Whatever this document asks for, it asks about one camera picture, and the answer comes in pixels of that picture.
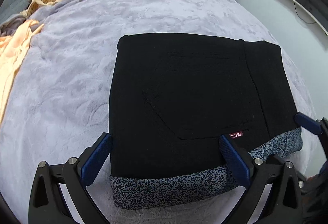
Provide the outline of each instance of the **black cable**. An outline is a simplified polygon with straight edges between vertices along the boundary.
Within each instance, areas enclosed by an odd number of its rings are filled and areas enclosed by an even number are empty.
[[[313,23],[306,22],[303,18],[301,18],[301,17],[298,15],[297,10],[296,10],[296,5],[295,5],[295,3],[294,3],[294,7],[295,7],[296,15],[297,15],[301,20],[303,20],[306,24],[312,25],[312,24],[315,24],[315,23],[316,23],[316,22],[313,22]]]

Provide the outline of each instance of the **bed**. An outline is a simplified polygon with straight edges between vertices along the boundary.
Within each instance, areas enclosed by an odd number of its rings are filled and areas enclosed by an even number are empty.
[[[31,18],[45,27],[32,38],[0,129],[0,191],[23,224],[38,163],[66,162],[108,131],[109,90],[120,37],[195,33],[278,44],[234,0],[64,0]],[[282,60],[297,110],[314,118],[304,81],[283,49]],[[302,150],[288,159],[304,173],[317,139],[305,130],[301,136]],[[123,210],[113,204],[109,175],[108,158],[87,190],[111,223],[221,223],[244,191],[238,187],[185,205]],[[73,217],[82,223],[64,187],[63,193]]]

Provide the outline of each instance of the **black fabric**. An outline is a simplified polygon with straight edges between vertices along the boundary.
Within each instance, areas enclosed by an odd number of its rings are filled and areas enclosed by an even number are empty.
[[[109,98],[114,177],[166,178],[224,164],[218,137],[248,151],[297,128],[277,45],[182,33],[124,36]]]

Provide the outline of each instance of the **silver screw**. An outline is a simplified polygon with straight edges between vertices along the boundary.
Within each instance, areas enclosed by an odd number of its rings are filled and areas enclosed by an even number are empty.
[[[292,168],[294,165],[293,165],[292,162],[287,161],[287,162],[286,162],[286,166],[287,166],[288,168]]]
[[[257,164],[257,165],[262,165],[262,164],[263,164],[263,160],[260,159],[260,158],[255,158],[254,162],[255,162],[255,164]]]
[[[75,164],[77,162],[77,158],[76,157],[71,157],[69,160],[68,160],[68,163],[70,163],[71,165]]]
[[[41,161],[39,163],[39,168],[43,168],[45,165],[46,165],[46,162],[45,161]]]

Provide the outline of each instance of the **gray cushion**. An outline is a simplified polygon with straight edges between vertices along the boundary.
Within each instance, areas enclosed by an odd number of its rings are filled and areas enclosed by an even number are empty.
[[[27,9],[30,0],[4,0],[0,7],[0,23],[7,20],[12,14]]]

